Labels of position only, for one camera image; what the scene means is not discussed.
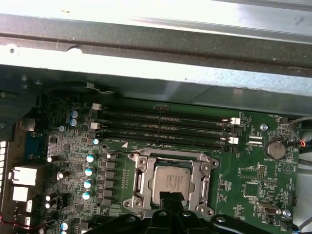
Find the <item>electrolytic capacitor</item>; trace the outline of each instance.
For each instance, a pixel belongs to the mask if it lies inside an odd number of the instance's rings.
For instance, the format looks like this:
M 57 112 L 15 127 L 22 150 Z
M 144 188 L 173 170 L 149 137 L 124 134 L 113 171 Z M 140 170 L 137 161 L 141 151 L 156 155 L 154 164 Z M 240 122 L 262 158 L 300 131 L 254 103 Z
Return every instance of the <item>electrolytic capacitor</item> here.
M 86 176 L 91 176 L 95 171 L 94 167 L 89 167 L 85 170 L 85 174 Z
M 87 162 L 93 162 L 95 159 L 97 158 L 97 156 L 95 154 L 89 154 L 87 156 Z
M 55 199 L 51 200 L 51 201 L 48 201 L 46 204 L 45 204 L 45 208 L 47 209 L 50 209 L 52 206 L 54 206 L 55 204 L 57 203 L 57 201 Z
M 46 201 L 51 201 L 52 199 L 56 198 L 57 197 L 57 193 L 56 192 L 53 192 L 53 193 L 50 193 L 49 195 L 47 195 L 45 197 L 45 200 Z
M 99 140 L 98 140 L 98 139 L 93 139 L 92 143 L 93 143 L 94 145 L 97 145 L 97 144 L 99 144 Z
M 60 234 L 70 234 L 70 229 L 67 229 L 66 231 L 61 231 Z
M 72 118 L 70 121 L 69 121 L 69 124 L 73 127 L 75 127 L 77 125 L 77 120 L 75 118 Z
M 60 225 L 60 228 L 63 231 L 67 231 L 71 225 L 72 225 L 72 221 L 70 221 L 69 219 L 66 219 L 64 222 L 62 222 L 62 224 Z
M 59 175 L 58 175 L 58 177 L 59 177 L 60 179 L 63 179 L 63 178 L 68 177 L 68 176 L 70 176 L 70 172 L 69 172 L 69 171 L 61 172 L 61 173 L 59 173 Z
M 72 111 L 72 112 L 70 113 L 70 116 L 71 116 L 72 118 L 77 118 L 77 117 L 78 117 L 78 112 L 77 112 L 77 111 Z
M 49 156 L 47 157 L 47 161 L 48 162 L 56 162 L 59 160 L 59 156 L 58 155 L 54 155 L 54 156 Z
M 86 192 L 82 194 L 82 199 L 89 200 L 90 197 L 92 197 L 92 195 L 93 195 L 93 192 L 91 190 L 87 190 Z
M 83 183 L 83 186 L 85 189 L 90 189 L 93 184 L 94 181 L 92 179 L 88 179 Z

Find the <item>metal panel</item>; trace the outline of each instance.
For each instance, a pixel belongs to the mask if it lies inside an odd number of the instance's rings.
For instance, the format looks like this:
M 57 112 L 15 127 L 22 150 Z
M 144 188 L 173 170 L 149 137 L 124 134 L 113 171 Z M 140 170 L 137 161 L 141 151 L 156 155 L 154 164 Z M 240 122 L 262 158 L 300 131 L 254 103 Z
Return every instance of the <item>metal panel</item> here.
M 209 32 L 311 43 L 306 1 L 117 1 L 83 4 L 36 2 L 4 5 L 1 13 Z

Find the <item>integrated circuit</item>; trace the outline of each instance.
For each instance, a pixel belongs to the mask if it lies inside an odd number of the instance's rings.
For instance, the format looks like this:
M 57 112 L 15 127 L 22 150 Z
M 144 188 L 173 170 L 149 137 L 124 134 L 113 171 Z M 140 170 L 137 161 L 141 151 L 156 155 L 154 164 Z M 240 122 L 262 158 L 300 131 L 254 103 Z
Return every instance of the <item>integrated circuit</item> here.
M 181 192 L 187 204 L 190 189 L 191 171 L 188 168 L 157 166 L 154 172 L 152 202 L 160 204 L 160 192 Z
M 259 184 L 258 183 L 245 183 L 244 197 L 258 197 L 259 193 Z
M 64 150 L 65 151 L 69 151 L 70 150 L 70 145 L 69 144 L 65 144 L 64 145 Z

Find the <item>green circuit board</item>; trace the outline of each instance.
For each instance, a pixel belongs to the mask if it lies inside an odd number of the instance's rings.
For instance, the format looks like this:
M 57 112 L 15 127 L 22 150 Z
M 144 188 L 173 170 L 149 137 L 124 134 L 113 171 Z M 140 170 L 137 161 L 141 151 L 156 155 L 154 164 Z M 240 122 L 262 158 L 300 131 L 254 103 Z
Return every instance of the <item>green circuit board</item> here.
M 116 114 L 100 115 L 99 110 L 92 110 L 93 103 L 100 104 L 102 110 L 117 110 Z M 288 123 L 285 119 L 288 117 L 113 97 L 96 100 L 90 97 L 48 98 L 44 101 L 42 109 L 44 111 L 40 118 L 45 119 L 47 124 L 47 128 L 42 130 L 47 137 L 47 156 L 59 155 L 62 158 L 53 164 L 52 173 L 60 169 L 71 172 L 71 175 L 63 180 L 51 179 L 47 183 L 44 195 L 53 191 L 70 193 L 70 203 L 60 211 L 59 219 L 60 222 L 65 219 L 75 220 L 72 222 L 72 233 L 80 233 L 79 223 L 90 220 L 94 215 L 116 217 L 133 213 L 125 209 L 122 203 L 133 195 L 135 163 L 125 154 L 119 154 L 114 160 L 116 163 L 114 196 L 109 205 L 104 203 L 105 173 L 102 172 L 107 170 L 107 155 L 110 152 L 130 152 L 142 148 L 199 152 L 218 160 L 219 166 L 211 171 L 208 199 L 208 206 L 215 214 L 227 214 L 276 234 L 285 231 L 280 226 L 281 220 L 292 220 L 299 149 L 287 129 Z M 77 111 L 79 114 L 76 126 L 69 124 L 71 111 Z M 166 121 L 176 124 L 174 128 L 165 129 L 167 132 L 165 137 L 160 133 L 142 133 L 142 131 L 131 133 L 129 122 L 132 119 L 143 114 L 145 120 L 153 119 L 157 113 L 171 115 Z M 100 122 L 105 125 L 103 123 L 105 116 L 112 120 L 110 126 L 116 131 L 111 131 L 108 124 L 107 130 L 102 131 L 99 137 L 98 131 L 101 129 L 90 130 L 90 124 Z M 227 144 L 220 140 L 212 139 L 207 145 L 205 138 L 207 132 L 200 130 L 200 127 L 206 124 L 205 118 L 220 117 L 240 119 L 239 125 L 235 126 L 238 144 L 229 145 L 226 150 L 224 146 Z M 196 127 L 185 130 L 187 135 L 174 136 L 180 134 L 178 125 L 181 122 Z M 268 126 L 268 129 L 262 131 L 260 129 L 262 124 Z M 235 124 L 214 124 L 214 127 L 225 125 L 232 128 Z M 94 144 L 94 139 L 98 139 L 98 144 Z M 285 155 L 279 159 L 269 157 L 265 153 L 266 144 L 272 139 L 282 142 L 285 146 Z M 90 153 L 97 155 L 92 163 L 86 161 L 86 156 Z M 88 177 L 95 181 L 95 186 L 91 188 L 92 197 L 86 201 L 82 199 L 82 194 L 86 191 L 83 182 L 87 179 L 84 171 L 88 167 L 94 167 L 96 173 Z M 270 221 L 259 207 L 259 203 L 274 205 L 277 208 L 276 214 L 269 215 Z M 290 211 L 291 215 L 284 216 L 282 214 L 284 210 Z M 59 229 L 50 229 L 48 233 L 59 233 Z

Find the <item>wire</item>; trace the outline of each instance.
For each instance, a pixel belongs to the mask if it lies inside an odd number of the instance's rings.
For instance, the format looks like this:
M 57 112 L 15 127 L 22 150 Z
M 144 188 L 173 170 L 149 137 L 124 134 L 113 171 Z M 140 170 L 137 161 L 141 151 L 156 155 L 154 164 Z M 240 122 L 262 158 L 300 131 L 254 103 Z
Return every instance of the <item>wire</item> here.
M 300 226 L 299 230 L 302 230 L 305 226 L 309 225 L 312 222 L 312 217 L 308 218 L 306 221 L 304 221 Z
M 290 133 L 299 141 L 301 141 L 301 138 L 298 136 L 298 134 L 296 133 L 295 129 L 293 128 L 295 123 L 299 123 L 305 120 L 312 120 L 312 116 L 305 116 L 305 117 L 301 117 L 298 119 L 295 119 L 294 121 L 292 121 L 289 125 L 288 125 L 288 130 L 290 131 Z
M 305 148 L 307 146 L 307 144 L 303 140 L 300 141 L 300 145 L 302 148 Z
M 305 159 L 299 159 L 298 163 L 302 164 L 302 165 L 306 165 L 306 166 L 312 167 L 312 161 L 308 161 L 308 160 L 305 160 Z
M 8 225 L 13 225 L 13 226 L 22 226 L 24 228 L 29 228 L 29 229 L 41 229 L 41 228 L 45 228 L 45 226 L 47 227 L 50 227 L 52 228 L 51 226 L 47 225 L 47 223 L 50 223 L 50 222 L 57 222 L 58 223 L 58 227 L 56 227 L 55 229 L 58 229 L 60 227 L 60 222 L 57 221 L 56 219 L 51 219 L 47 222 L 45 222 L 43 225 L 41 226 L 29 226 L 29 225 L 26 225 L 26 224 L 22 224 L 22 223 L 17 223 L 17 222 L 8 222 L 8 221 L 5 221 L 3 220 L 3 214 L 0 212 L 0 224 L 8 224 Z

